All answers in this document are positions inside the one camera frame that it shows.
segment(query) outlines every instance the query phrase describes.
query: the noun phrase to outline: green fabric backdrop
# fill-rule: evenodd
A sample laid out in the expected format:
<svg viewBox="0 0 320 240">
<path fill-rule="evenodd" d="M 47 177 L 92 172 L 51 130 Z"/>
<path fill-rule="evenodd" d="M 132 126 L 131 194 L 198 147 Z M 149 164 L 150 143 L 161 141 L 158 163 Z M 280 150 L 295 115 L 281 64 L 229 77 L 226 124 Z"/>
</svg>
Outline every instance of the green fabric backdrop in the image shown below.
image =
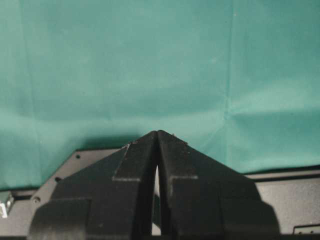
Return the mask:
<svg viewBox="0 0 320 240">
<path fill-rule="evenodd" d="M 319 0 L 1 0 L 0 189 L 174 133 L 244 172 L 320 164 Z"/>
</svg>

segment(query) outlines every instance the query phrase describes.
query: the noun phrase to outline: black plastic object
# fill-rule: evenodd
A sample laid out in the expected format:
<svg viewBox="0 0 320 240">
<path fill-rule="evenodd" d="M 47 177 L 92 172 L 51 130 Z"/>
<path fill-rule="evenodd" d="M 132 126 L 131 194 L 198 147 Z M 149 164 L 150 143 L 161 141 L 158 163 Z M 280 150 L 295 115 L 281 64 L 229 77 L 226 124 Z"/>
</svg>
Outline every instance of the black plastic object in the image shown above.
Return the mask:
<svg viewBox="0 0 320 240">
<path fill-rule="evenodd" d="M 157 165 L 162 235 L 151 236 Z M 280 235 L 274 210 L 261 200 L 253 180 L 161 130 L 59 181 L 51 200 L 37 210 L 28 236 L 29 240 L 257 238 L 287 239 Z"/>
</svg>

